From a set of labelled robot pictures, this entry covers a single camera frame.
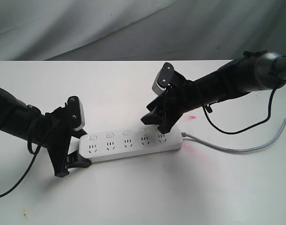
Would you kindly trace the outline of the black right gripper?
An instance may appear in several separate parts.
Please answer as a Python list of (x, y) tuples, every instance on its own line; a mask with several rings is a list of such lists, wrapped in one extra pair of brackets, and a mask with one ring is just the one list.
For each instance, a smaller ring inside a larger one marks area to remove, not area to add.
[(199, 108), (199, 83), (186, 79), (174, 70), (166, 90), (147, 105), (149, 113), (140, 120), (144, 125), (159, 125), (161, 134), (167, 134), (182, 114)]

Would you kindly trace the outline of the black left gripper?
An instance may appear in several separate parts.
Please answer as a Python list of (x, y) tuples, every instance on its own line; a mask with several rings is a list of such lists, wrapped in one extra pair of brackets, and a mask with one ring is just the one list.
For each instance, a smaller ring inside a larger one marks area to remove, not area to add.
[[(92, 165), (91, 160), (84, 158), (78, 151), (68, 154), (72, 138), (71, 120), (67, 105), (58, 107), (53, 112), (44, 115), (47, 123), (48, 134), (44, 141), (47, 148), (54, 175), (63, 178), (69, 174), (71, 168), (87, 168)], [(84, 129), (73, 132), (73, 136), (80, 139), (87, 135)]]

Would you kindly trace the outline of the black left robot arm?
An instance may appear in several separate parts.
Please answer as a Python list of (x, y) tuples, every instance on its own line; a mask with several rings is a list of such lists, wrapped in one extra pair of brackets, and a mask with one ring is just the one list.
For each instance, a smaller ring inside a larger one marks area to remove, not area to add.
[(63, 178), (71, 168), (87, 168), (91, 161), (78, 151), (69, 153), (71, 138), (86, 135), (83, 105), (77, 96), (68, 98), (64, 107), (42, 114), (33, 106), (0, 88), (0, 131), (46, 148), (56, 177)]

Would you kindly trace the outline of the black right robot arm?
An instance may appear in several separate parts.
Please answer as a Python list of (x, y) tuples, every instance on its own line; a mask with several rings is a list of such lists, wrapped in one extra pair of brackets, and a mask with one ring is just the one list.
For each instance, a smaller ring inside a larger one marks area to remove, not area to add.
[(271, 90), (267, 118), (237, 131), (239, 134), (270, 119), (274, 93), (285, 84), (286, 56), (267, 50), (245, 51), (242, 57), (195, 81), (186, 79), (166, 62), (152, 86), (157, 97), (147, 105), (149, 112), (141, 121), (145, 125), (157, 125), (158, 130), (166, 134), (184, 113), (202, 108), (207, 116), (212, 112), (213, 104), (255, 91)]

